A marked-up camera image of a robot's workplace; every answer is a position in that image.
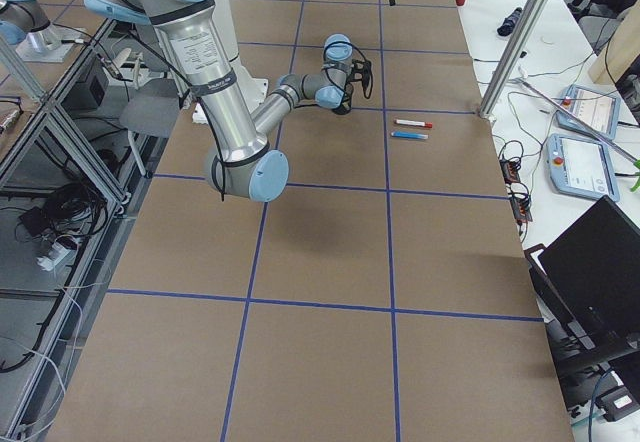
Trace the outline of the far blue teach pendant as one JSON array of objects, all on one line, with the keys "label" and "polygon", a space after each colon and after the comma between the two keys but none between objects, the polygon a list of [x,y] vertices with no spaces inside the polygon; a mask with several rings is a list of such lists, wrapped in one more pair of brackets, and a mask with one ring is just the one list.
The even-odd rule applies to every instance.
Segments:
[{"label": "far blue teach pendant", "polygon": [[604,137],[615,137],[621,108],[618,95],[573,84],[566,89],[561,106]]}]

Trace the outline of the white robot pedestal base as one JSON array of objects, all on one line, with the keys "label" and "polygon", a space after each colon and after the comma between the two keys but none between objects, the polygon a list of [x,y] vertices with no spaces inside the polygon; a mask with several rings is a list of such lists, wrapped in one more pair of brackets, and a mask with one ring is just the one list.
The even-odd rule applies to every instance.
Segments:
[{"label": "white robot pedestal base", "polygon": [[172,42],[189,80],[197,86],[194,96],[235,84],[248,112],[253,112],[266,97],[268,81],[255,79],[242,64],[229,0],[187,0],[202,2],[202,10],[192,5],[187,27],[179,40]]}]

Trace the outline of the blue marker pen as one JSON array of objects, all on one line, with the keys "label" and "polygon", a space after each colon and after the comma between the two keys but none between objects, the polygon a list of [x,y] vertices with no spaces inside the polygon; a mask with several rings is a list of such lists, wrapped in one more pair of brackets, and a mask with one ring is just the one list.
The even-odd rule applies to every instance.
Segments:
[{"label": "blue marker pen", "polygon": [[428,140],[429,135],[420,134],[420,133],[412,133],[412,132],[403,132],[403,131],[393,131],[391,132],[391,137],[404,139],[404,140]]}]

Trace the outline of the black mesh pen cup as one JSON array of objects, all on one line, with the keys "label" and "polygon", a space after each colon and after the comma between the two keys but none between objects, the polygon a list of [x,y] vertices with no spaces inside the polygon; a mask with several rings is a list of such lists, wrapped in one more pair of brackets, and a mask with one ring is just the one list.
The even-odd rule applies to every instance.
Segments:
[{"label": "black mesh pen cup", "polygon": [[332,110],[332,112],[339,116],[347,115],[352,110],[352,95],[353,95],[353,86],[348,84],[343,93],[342,100],[340,104]]}]

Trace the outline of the blue teach pendant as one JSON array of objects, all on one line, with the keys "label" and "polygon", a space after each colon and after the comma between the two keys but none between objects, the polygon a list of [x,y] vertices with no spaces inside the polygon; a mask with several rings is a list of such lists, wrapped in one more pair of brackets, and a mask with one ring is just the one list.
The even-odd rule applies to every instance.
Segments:
[{"label": "blue teach pendant", "polygon": [[591,200],[607,196],[620,200],[620,191],[608,148],[587,138],[551,134],[546,141],[549,177],[565,195]]},{"label": "blue teach pendant", "polygon": [[561,106],[604,137],[615,137],[621,108],[618,95],[573,84],[566,89]]}]

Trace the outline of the white red-capped marker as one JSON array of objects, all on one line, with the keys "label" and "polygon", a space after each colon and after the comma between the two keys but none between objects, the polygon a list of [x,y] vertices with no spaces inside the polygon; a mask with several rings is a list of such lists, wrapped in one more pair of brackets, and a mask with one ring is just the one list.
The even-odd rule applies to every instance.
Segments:
[{"label": "white red-capped marker", "polygon": [[426,129],[433,128],[433,124],[430,122],[415,121],[415,120],[408,120],[408,119],[396,119],[395,124],[402,125],[402,126],[409,126],[409,127],[421,127]]}]

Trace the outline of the near blue teach pendant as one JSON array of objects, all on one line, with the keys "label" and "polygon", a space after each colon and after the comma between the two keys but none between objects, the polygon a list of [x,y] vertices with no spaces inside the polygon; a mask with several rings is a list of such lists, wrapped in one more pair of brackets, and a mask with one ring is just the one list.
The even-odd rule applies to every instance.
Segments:
[{"label": "near blue teach pendant", "polygon": [[620,191],[608,148],[587,138],[551,134],[546,141],[549,177],[565,195],[591,200],[607,196],[620,200]]}]

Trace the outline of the aluminium frame post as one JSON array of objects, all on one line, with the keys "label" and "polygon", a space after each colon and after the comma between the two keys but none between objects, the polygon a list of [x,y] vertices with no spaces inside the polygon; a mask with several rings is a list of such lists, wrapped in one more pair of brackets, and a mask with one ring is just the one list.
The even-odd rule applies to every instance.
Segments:
[{"label": "aluminium frame post", "polygon": [[478,115],[481,118],[489,119],[492,116],[498,98],[507,85],[507,81],[520,58],[521,51],[524,49],[527,40],[533,32],[547,1],[548,0],[526,1],[523,7],[523,13],[511,34],[509,42],[479,105]]}]

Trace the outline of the green-handled reacher grabber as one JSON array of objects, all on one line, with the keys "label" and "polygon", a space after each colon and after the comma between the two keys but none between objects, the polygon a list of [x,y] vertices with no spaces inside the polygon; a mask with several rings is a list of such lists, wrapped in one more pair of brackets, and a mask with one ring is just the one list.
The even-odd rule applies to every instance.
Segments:
[{"label": "green-handled reacher grabber", "polygon": [[[545,100],[546,102],[548,102],[551,105],[551,107],[553,109],[553,116],[554,116],[558,126],[563,130],[561,133],[557,133],[557,134],[564,134],[564,135],[570,135],[570,136],[587,138],[587,139],[592,139],[592,140],[599,141],[599,142],[605,144],[606,147],[608,148],[608,152],[609,152],[611,161],[612,161],[611,154],[613,152],[615,152],[618,155],[620,155],[621,157],[625,158],[634,167],[638,167],[639,166],[639,159],[637,157],[631,155],[629,152],[627,152],[625,149],[623,149],[621,146],[619,146],[617,143],[615,143],[615,141],[614,141],[615,137],[613,139],[608,139],[608,138],[604,137],[600,132],[590,128],[580,118],[578,118],[577,116],[572,115],[570,112],[568,112],[566,109],[564,109],[561,106],[561,101],[562,101],[563,98],[561,98],[561,99],[551,98],[551,97],[543,94],[540,90],[534,88],[533,85],[531,85],[528,81],[526,81],[526,80],[524,80],[522,78],[517,79],[516,82],[518,84],[522,85],[528,91],[530,91],[533,94],[535,94],[537,97]],[[545,151],[544,160],[547,163],[546,142],[544,143],[544,151]]]}]

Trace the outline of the black laptop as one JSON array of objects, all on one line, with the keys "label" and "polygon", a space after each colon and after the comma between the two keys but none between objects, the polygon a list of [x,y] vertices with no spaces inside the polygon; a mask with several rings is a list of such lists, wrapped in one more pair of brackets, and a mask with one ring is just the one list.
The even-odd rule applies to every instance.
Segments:
[{"label": "black laptop", "polygon": [[639,329],[639,228],[609,197],[596,201],[539,261],[586,330]]}]

